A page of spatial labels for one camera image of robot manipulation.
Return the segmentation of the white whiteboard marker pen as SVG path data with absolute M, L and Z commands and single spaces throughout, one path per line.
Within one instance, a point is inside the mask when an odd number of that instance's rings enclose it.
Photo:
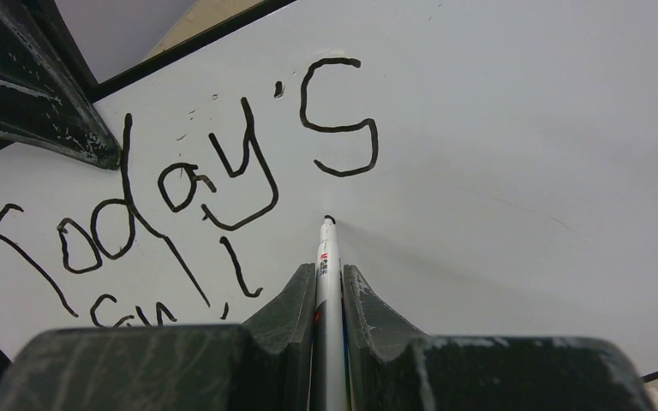
M 346 410 L 342 266 L 334 217 L 320 227 L 316 264 L 312 410 Z

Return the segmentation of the white whiteboard black frame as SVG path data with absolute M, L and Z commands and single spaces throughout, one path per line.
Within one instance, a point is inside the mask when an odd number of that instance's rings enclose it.
M 264 3 L 102 83 L 118 170 L 0 148 L 0 352 L 238 323 L 341 259 L 429 334 L 658 372 L 658 1 Z

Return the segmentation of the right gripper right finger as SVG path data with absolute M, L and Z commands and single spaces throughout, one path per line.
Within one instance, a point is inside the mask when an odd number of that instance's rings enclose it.
M 435 410 L 425 349 L 433 338 L 384 302 L 355 265 L 344 267 L 350 378 L 357 410 Z

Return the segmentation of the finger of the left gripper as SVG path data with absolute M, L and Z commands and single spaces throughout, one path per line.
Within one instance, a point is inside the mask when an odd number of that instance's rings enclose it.
M 121 147 L 88 92 L 97 85 L 53 1 L 0 1 L 0 139 L 105 170 Z

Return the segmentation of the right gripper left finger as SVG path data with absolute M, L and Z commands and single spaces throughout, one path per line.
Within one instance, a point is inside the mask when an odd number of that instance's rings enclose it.
M 284 288 L 242 328 L 234 410 L 308 408 L 316 299 L 315 264 L 298 266 Z

